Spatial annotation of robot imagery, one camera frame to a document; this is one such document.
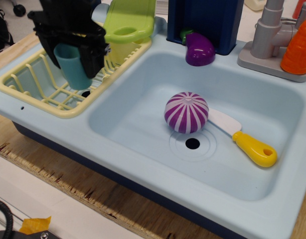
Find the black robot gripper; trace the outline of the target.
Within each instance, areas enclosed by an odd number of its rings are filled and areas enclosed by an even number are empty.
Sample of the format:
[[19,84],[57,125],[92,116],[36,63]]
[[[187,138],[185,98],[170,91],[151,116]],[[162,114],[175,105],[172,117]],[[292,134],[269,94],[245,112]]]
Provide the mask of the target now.
[[104,67],[110,45],[105,30],[92,20],[99,0],[41,0],[42,10],[30,11],[28,18],[42,47],[57,68],[61,68],[54,49],[59,43],[79,47],[80,60],[89,79]]

